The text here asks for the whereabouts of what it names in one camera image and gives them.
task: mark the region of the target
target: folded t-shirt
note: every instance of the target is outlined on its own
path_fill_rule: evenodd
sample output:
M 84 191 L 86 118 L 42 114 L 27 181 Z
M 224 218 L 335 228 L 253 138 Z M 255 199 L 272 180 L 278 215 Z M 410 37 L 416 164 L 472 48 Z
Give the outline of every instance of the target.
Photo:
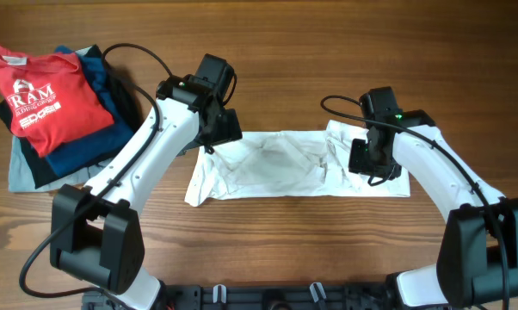
M 94 45 L 91 48 L 86 49 L 84 56 L 100 58 L 102 53 L 98 46 Z M 115 78 L 108 77 L 108 83 L 106 87 L 110 90 L 115 106 L 123 115 L 123 119 L 128 124 L 132 124 L 133 131 L 136 131 L 142 124 L 142 118 L 140 117 L 139 108 L 134 103 L 131 95 L 125 90 L 121 82 Z M 0 103 L 0 119 L 5 123 L 5 126 L 10 130 L 10 123 L 12 121 L 12 113 L 5 101 Z M 60 179 L 63 176 L 57 176 L 52 170 L 49 163 L 44 158 L 39 158 L 35 149 L 29 144 L 27 139 L 20 138 L 21 149 L 24 158 L 28 163 L 28 167 L 32 173 L 35 182 L 35 188 L 40 188 L 45 184 L 49 184 L 53 181 Z M 104 159 L 112 158 L 120 151 L 121 147 L 111 152 L 103 153 L 102 155 L 92 158 L 88 163 L 84 164 L 74 171 L 78 171 L 83 167 L 90 167 L 100 163 Z
M 0 46 L 0 92 L 13 113 L 11 132 L 40 157 L 114 123 L 75 53 L 33 57 Z

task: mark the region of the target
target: logo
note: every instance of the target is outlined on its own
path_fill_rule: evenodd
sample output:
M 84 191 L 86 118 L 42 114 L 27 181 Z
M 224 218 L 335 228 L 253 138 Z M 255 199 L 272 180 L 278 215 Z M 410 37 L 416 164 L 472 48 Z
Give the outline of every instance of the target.
M 61 108 L 60 102 L 56 102 L 52 106 L 46 106 L 41 111 L 28 115 L 28 116 L 24 117 L 23 119 L 21 119 L 20 126 L 22 126 L 22 128 L 26 128 L 26 127 L 38 122 L 45 116 L 56 112 L 60 108 Z
M 31 83 L 17 79 L 12 87 L 15 94 L 8 96 L 7 102 L 15 110 L 16 115 L 36 109 L 40 105 L 54 102 L 56 99 L 56 94 L 52 91 L 50 83 L 35 89 Z
M 29 89 L 30 91 L 31 90 L 34 90 L 34 86 L 28 82 L 28 81 L 24 81 L 22 79 L 17 79 L 15 84 L 12 86 L 14 89 L 15 89 L 15 94 L 18 94 L 20 92 L 20 89 Z

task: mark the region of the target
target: stack of clothes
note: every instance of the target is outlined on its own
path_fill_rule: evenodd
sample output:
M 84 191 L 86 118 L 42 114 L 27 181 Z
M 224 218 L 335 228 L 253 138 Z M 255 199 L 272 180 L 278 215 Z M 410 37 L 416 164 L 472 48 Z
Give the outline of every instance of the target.
M 98 46 L 38 57 L 0 46 L 0 119 L 14 135 L 9 191 L 85 183 L 139 129 L 139 108 L 101 56 Z

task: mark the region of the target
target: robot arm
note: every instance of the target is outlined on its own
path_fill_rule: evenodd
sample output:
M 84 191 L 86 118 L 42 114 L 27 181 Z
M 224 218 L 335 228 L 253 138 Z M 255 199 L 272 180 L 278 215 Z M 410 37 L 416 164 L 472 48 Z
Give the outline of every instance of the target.
M 213 152 L 213 146 L 242 138 L 236 113 L 225 109 L 226 102 L 222 102 L 232 78 L 236 81 L 223 59 L 206 55 L 194 76 L 170 77 L 158 86 L 161 119 L 156 135 L 85 218 L 75 221 L 51 243 L 53 267 L 106 289 L 126 307 L 157 307 L 163 284 L 141 267 L 145 248 L 139 216 L 177 154 L 197 146 Z M 78 208 L 112 181 L 145 143 L 155 122 L 152 110 L 110 165 L 83 189 L 68 185 L 60 189 L 52 203 L 52 231 L 73 219 Z M 102 230 L 87 223 L 98 216 L 104 218 Z
M 434 141 L 448 152 L 483 193 L 506 244 L 510 296 L 518 296 L 518 199 L 506 199 L 477 176 L 442 138 L 441 131 L 423 111 L 403 112 L 391 88 L 370 90 L 360 99 L 367 120 L 407 128 Z M 381 181 L 393 179 L 400 166 L 422 185 L 439 208 L 447 228 L 437 264 L 396 277 L 400 306 L 446 305 L 470 307 L 503 298 L 500 249 L 488 247 L 486 232 L 494 233 L 487 210 L 472 186 L 446 156 L 423 139 L 389 127 L 368 124 L 367 147 L 354 141 L 349 170 Z

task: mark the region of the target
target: white towel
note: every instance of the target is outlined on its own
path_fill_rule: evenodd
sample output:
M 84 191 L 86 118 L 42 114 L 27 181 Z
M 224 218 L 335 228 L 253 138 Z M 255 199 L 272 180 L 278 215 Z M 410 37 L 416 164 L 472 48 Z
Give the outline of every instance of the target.
M 375 187 L 368 176 L 348 172 L 353 139 L 365 140 L 366 132 L 330 121 L 325 131 L 244 132 L 239 141 L 215 146 L 213 155 L 201 147 L 184 201 L 197 207 L 207 197 L 410 197 L 404 168 Z

